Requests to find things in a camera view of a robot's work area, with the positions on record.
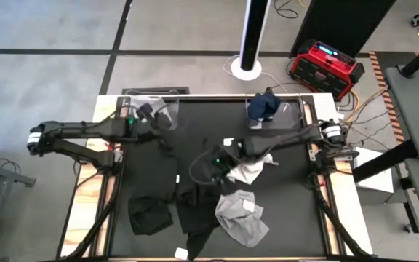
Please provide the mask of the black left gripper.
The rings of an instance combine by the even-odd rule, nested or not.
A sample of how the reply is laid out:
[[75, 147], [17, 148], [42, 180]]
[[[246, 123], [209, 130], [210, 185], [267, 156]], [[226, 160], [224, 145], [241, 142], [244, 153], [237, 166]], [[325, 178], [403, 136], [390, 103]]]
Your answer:
[[[142, 104], [137, 110], [138, 118], [127, 120], [126, 137], [134, 143], [147, 143], [155, 138], [154, 129], [149, 121], [153, 119], [153, 108], [149, 103]], [[161, 112], [154, 114], [156, 129], [169, 130], [172, 127], [172, 120]]]

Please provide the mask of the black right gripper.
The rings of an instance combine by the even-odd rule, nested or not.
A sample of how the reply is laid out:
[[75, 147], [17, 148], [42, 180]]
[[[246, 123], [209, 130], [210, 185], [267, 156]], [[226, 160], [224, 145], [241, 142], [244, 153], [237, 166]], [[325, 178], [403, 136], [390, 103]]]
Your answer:
[[213, 146], [210, 150], [210, 178], [213, 182], [222, 180], [227, 174], [242, 163], [244, 151], [240, 143], [231, 146], [223, 144]]

